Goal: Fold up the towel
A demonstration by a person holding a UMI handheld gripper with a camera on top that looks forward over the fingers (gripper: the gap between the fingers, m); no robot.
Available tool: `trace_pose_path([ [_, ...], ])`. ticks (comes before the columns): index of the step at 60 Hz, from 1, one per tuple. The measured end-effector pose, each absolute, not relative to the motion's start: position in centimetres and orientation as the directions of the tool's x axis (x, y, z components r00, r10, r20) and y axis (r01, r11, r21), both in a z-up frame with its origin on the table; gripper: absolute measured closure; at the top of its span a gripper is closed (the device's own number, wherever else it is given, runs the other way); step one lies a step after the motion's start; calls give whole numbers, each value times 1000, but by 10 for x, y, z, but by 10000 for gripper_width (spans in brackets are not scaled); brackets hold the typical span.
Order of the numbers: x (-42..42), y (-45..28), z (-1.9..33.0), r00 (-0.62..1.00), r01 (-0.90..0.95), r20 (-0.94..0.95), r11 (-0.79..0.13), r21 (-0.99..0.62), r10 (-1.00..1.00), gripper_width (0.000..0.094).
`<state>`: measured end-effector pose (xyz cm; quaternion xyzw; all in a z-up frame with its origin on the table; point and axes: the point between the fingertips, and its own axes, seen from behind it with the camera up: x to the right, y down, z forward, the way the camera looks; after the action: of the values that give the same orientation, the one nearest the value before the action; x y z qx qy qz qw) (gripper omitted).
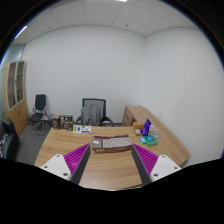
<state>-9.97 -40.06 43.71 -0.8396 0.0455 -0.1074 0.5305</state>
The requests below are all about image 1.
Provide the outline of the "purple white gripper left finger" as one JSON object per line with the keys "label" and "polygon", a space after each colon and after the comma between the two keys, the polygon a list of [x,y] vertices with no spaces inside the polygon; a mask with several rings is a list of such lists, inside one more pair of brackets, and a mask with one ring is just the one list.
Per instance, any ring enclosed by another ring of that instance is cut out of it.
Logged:
{"label": "purple white gripper left finger", "polygon": [[90,145],[86,144],[65,155],[54,155],[41,166],[41,169],[75,184],[79,184],[90,153]]}

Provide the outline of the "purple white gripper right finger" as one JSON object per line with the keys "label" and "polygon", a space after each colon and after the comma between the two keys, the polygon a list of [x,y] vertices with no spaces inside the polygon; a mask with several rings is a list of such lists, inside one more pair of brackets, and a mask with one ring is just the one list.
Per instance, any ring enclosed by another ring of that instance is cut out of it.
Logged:
{"label": "purple white gripper right finger", "polygon": [[180,170],[180,167],[167,155],[160,156],[136,144],[132,145],[132,157],[143,185],[166,177]]}

